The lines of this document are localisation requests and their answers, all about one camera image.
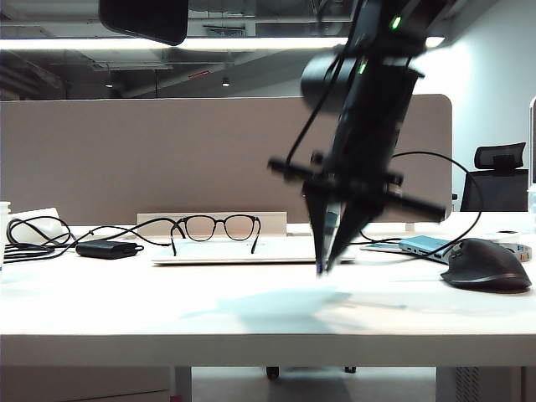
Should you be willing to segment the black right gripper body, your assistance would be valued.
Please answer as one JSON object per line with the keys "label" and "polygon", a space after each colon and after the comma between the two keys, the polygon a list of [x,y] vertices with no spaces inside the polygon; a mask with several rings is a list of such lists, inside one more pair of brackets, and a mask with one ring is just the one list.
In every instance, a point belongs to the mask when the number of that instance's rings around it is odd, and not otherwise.
{"label": "black right gripper body", "polygon": [[336,201],[364,201],[374,207],[403,211],[432,222],[441,222],[446,217],[446,208],[443,206],[391,190],[389,185],[395,179],[402,179],[401,175],[389,173],[373,180],[342,179],[339,176],[315,172],[308,167],[288,163],[278,157],[269,159],[268,168],[281,173],[286,181],[302,181]]}

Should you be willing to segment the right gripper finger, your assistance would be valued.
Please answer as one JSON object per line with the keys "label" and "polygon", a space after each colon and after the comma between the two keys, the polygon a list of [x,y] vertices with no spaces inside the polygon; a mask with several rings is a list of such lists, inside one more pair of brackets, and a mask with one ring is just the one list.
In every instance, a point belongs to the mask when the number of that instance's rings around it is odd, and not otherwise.
{"label": "right gripper finger", "polygon": [[337,233],[327,259],[327,271],[330,271],[349,243],[372,220],[381,215],[384,208],[365,204],[347,204],[340,220]]}
{"label": "right gripper finger", "polygon": [[327,259],[335,231],[335,202],[319,188],[304,188],[315,248],[315,265],[318,276],[327,270]]}

